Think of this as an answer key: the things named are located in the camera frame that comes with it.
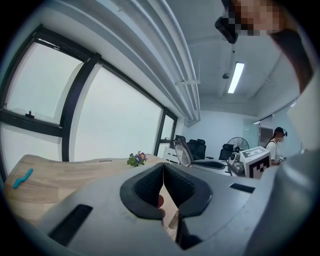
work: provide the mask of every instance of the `fluorescent light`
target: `fluorescent light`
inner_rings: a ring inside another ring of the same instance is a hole
[[[228,94],[233,94],[240,80],[242,71],[244,70],[245,64],[241,62],[237,62],[235,64],[235,70],[233,73],[232,81],[228,90]]]

